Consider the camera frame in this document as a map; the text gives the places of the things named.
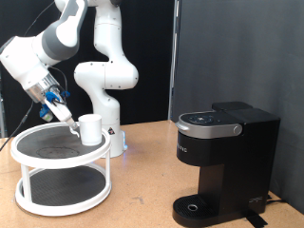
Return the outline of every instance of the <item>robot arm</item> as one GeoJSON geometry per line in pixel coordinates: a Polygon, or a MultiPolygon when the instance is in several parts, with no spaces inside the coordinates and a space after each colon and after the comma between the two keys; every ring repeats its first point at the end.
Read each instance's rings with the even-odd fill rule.
{"type": "Polygon", "coordinates": [[[77,53],[87,1],[55,2],[63,10],[61,18],[36,37],[13,37],[8,40],[0,48],[0,61],[30,98],[43,105],[45,112],[41,114],[42,118],[50,109],[61,122],[75,129],[78,126],[71,118],[59,84],[48,72],[48,67],[77,53]]]}
{"type": "Polygon", "coordinates": [[[93,111],[103,117],[103,129],[112,141],[111,157],[121,155],[127,146],[120,128],[120,104],[108,96],[106,89],[129,89],[139,81],[138,70],[127,60],[122,47],[121,0],[92,0],[96,8],[94,47],[109,59],[108,62],[87,62],[77,65],[75,81],[85,90],[93,111]]]}

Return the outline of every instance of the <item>black coffee maker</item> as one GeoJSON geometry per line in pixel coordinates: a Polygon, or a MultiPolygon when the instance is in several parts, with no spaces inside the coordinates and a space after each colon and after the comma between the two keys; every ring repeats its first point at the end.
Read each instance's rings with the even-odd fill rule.
{"type": "Polygon", "coordinates": [[[178,158],[200,166],[199,192],[177,199],[174,220],[206,227],[265,211],[280,119],[240,102],[180,116],[178,158]]]}

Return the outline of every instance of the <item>white rack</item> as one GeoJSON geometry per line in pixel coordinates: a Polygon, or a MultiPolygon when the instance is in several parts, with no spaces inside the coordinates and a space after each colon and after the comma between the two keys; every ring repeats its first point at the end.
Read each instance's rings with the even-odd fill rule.
{"type": "Polygon", "coordinates": [[[16,187],[16,201],[19,205],[25,210],[42,215],[42,216],[67,216],[72,214],[77,214],[88,210],[99,203],[101,203],[111,191],[111,180],[110,180],[110,147],[111,141],[109,134],[103,130],[103,135],[105,137],[105,143],[98,149],[84,154],[82,156],[68,158],[68,159],[44,159],[44,158],[34,158],[28,155],[23,154],[18,151],[18,143],[24,139],[27,135],[34,132],[59,127],[67,126],[65,123],[47,123],[43,125],[38,125],[33,128],[30,128],[22,133],[20,133],[11,143],[11,155],[19,163],[21,163],[22,170],[22,179],[19,180],[16,187]],[[101,166],[91,163],[102,156],[105,156],[105,169],[101,166]],[[29,166],[34,167],[35,169],[29,172],[29,166]],[[78,166],[87,166],[92,169],[99,171],[102,175],[105,176],[105,187],[104,189],[96,196],[91,199],[87,199],[82,202],[78,202],[73,205],[64,205],[64,206],[45,206],[32,202],[31,188],[30,188],[30,177],[44,172],[48,169],[67,169],[78,166]]]}

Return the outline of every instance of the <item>cable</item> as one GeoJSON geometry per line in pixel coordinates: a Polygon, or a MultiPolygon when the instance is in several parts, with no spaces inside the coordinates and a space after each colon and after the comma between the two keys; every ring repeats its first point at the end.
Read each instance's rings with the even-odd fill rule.
{"type": "Polygon", "coordinates": [[[50,90],[51,90],[53,87],[59,89],[59,91],[60,91],[60,90],[62,90],[62,92],[65,91],[60,85],[51,85],[51,86],[49,87],[49,89],[48,89],[48,92],[50,92],[50,90]]]}
{"type": "Polygon", "coordinates": [[[57,101],[56,99],[54,99],[53,103],[57,103],[57,104],[61,104],[61,105],[67,105],[67,102],[66,102],[66,101],[59,102],[59,101],[57,101]]]}
{"type": "Polygon", "coordinates": [[[59,68],[56,68],[54,66],[49,66],[49,68],[53,68],[53,69],[56,69],[57,71],[61,72],[62,75],[64,76],[65,78],[65,83],[66,83],[66,91],[67,91],[67,76],[65,75],[65,73],[63,71],[61,71],[59,68]]]}
{"type": "Polygon", "coordinates": [[[9,136],[9,138],[6,140],[6,142],[4,142],[4,144],[1,146],[0,151],[4,148],[4,146],[6,146],[6,144],[9,142],[9,140],[11,139],[11,137],[14,136],[14,134],[20,129],[20,127],[26,122],[30,111],[32,110],[32,107],[34,105],[34,101],[31,101],[31,106],[27,112],[27,114],[24,116],[24,118],[22,119],[22,121],[19,123],[18,127],[14,130],[14,132],[12,132],[12,134],[9,136]]]}
{"type": "Polygon", "coordinates": [[[46,7],[42,12],[39,13],[39,15],[36,17],[36,19],[34,20],[34,22],[30,25],[30,27],[28,27],[28,30],[26,31],[25,35],[26,36],[29,32],[29,30],[32,28],[32,26],[36,23],[36,21],[38,20],[38,18],[48,9],[50,8],[55,2],[52,2],[51,4],[48,5],[48,7],[46,7]]]}
{"type": "MultiPolygon", "coordinates": [[[[32,28],[32,26],[36,23],[36,21],[38,20],[38,18],[48,9],[50,8],[55,2],[52,2],[51,4],[49,4],[44,10],[42,10],[39,15],[36,17],[36,19],[33,21],[33,23],[28,27],[26,33],[24,34],[24,36],[26,36],[29,32],[29,30],[32,28]]],[[[66,88],[67,88],[67,78],[66,75],[64,74],[65,80],[66,80],[66,88]]],[[[4,148],[4,146],[10,141],[11,137],[13,137],[13,135],[20,129],[20,127],[26,122],[30,111],[32,110],[32,107],[34,105],[34,101],[31,101],[31,106],[27,112],[27,114],[25,115],[25,117],[22,119],[22,121],[19,123],[18,127],[14,130],[14,132],[12,132],[12,134],[9,136],[9,138],[6,140],[6,142],[4,142],[4,144],[1,146],[0,151],[2,151],[2,149],[4,148]]]]}

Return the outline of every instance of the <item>coffee maker drip tray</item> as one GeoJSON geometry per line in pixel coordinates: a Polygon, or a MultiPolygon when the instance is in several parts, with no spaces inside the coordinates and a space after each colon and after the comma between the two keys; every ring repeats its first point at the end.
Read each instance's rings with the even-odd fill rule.
{"type": "Polygon", "coordinates": [[[173,209],[174,220],[179,224],[187,224],[187,227],[205,227],[218,221],[218,214],[200,195],[177,199],[173,209]]]}

